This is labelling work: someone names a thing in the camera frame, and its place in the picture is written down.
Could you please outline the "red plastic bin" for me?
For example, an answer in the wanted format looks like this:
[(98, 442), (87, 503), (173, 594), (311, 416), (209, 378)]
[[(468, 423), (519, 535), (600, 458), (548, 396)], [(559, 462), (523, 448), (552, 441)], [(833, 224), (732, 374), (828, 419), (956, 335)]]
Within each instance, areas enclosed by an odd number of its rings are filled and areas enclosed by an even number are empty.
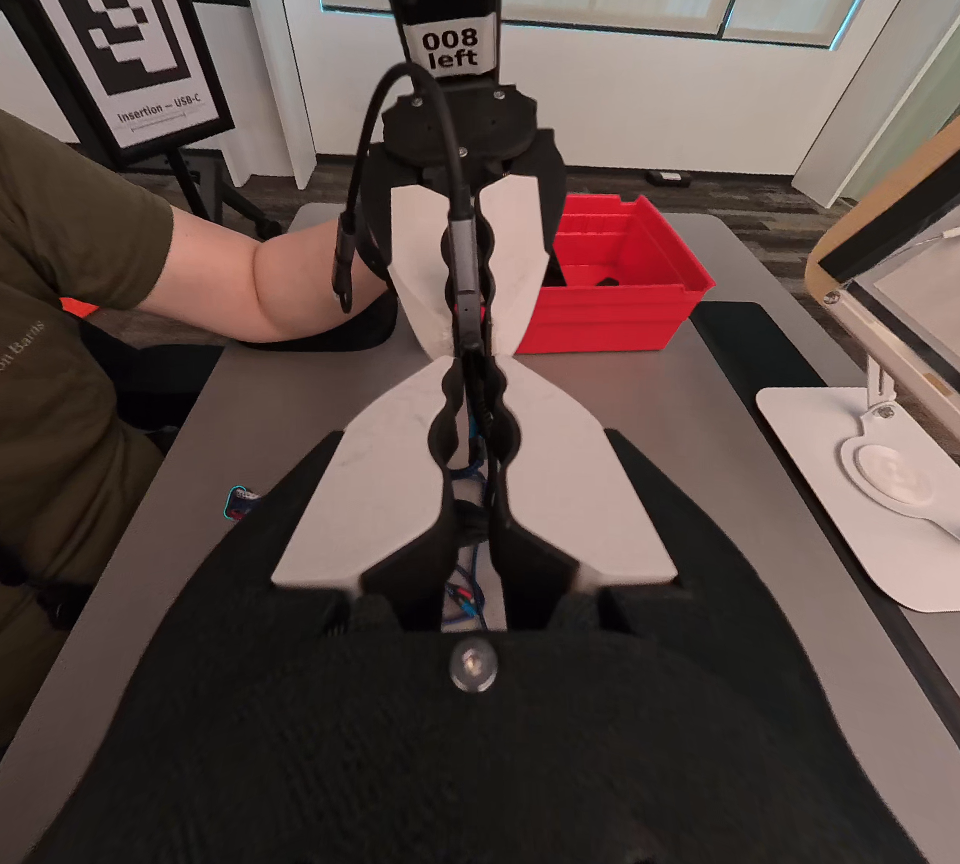
[(518, 354), (655, 352), (715, 282), (643, 196), (570, 194)]

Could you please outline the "wooden document stand white base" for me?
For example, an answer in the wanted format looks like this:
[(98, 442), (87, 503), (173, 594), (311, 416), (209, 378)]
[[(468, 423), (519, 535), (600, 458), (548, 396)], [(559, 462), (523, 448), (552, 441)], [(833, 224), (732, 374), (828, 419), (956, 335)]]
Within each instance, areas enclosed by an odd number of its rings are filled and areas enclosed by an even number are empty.
[(959, 610), (959, 469), (898, 389), (958, 438), (958, 202), (955, 118), (807, 258), (806, 289), (867, 354), (866, 384), (757, 396), (870, 582), (926, 615)]

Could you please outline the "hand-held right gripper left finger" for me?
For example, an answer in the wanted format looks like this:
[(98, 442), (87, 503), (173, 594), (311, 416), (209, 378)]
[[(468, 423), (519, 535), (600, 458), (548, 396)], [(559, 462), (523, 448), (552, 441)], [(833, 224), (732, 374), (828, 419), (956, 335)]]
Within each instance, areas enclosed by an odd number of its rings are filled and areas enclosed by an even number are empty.
[(438, 614), (458, 554), (449, 463), (459, 410), (460, 362), (440, 357), (357, 414), (271, 582), (377, 594), (397, 614)]

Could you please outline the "grey usb hub with cable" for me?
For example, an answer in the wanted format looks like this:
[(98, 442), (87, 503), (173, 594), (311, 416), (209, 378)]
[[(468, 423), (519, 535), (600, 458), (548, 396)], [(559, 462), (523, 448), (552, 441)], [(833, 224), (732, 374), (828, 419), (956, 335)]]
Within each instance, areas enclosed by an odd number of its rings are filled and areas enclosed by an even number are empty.
[(442, 138), (449, 189), (447, 245), (448, 270), (453, 291), (454, 342), (462, 353), (483, 354), (485, 345), (482, 331), (482, 288), (473, 199), (465, 178), (457, 132), (447, 99), (437, 79), (423, 66), (414, 62), (404, 61), (390, 66), (370, 96), (352, 164), (346, 203), (338, 218), (331, 288), (342, 312), (345, 315), (350, 314), (354, 303), (356, 208), (364, 165), (387, 94), (402, 77), (410, 78), (414, 88), (431, 102)]

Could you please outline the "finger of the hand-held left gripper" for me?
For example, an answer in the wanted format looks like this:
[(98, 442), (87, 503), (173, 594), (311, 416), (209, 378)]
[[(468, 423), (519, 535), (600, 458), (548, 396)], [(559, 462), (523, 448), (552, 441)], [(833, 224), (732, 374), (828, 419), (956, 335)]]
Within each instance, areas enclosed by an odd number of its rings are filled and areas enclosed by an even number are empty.
[(538, 180), (510, 174), (479, 193), (492, 234), (487, 267), (493, 281), (490, 351), (515, 354), (531, 323), (548, 264)]
[(449, 199), (425, 186), (390, 190), (389, 276), (430, 359), (454, 355), (453, 317), (446, 298), (450, 272), (441, 249), (449, 211)]

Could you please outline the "person's olive shirt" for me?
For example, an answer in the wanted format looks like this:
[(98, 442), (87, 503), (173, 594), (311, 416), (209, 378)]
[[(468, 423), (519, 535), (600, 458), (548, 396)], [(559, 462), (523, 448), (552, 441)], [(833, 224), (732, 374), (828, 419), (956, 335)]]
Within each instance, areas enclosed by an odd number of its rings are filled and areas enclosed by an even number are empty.
[(1, 537), (30, 582), (95, 586), (161, 466), (62, 298), (139, 306), (173, 223), (163, 198), (2, 112)]

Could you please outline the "black framed marker sign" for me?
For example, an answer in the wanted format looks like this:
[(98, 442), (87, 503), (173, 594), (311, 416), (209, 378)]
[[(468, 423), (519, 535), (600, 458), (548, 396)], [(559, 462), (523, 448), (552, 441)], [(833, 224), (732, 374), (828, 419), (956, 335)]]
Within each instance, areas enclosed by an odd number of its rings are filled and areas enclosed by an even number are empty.
[(235, 128), (191, 0), (2, 0), (78, 138), (116, 170)]

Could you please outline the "black easel tripod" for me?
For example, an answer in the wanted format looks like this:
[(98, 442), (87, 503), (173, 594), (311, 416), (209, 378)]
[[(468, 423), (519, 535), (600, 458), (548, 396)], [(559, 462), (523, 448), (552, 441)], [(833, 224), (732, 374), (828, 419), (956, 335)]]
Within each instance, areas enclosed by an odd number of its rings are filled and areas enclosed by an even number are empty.
[(126, 165), (122, 172), (128, 176), (168, 178), (176, 183), (187, 210), (195, 216), (222, 225), (227, 208), (250, 222), (260, 241), (285, 233), (280, 222), (231, 184), (226, 161), (214, 150), (171, 150)]

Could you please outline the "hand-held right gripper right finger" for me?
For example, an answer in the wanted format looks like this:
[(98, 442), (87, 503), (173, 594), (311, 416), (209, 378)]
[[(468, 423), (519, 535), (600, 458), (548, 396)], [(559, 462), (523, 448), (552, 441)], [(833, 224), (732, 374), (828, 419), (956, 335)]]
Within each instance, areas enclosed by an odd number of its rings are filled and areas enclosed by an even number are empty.
[(490, 559), (508, 618), (678, 570), (599, 420), (511, 356), (487, 363)]

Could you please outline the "dark rectangular pad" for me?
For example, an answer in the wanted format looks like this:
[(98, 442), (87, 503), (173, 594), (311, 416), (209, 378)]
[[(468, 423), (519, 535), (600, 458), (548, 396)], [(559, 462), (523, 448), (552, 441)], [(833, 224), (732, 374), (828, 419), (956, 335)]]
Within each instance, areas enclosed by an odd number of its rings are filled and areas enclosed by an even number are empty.
[(820, 388), (823, 378), (754, 302), (702, 301), (690, 322), (746, 404), (768, 388)]

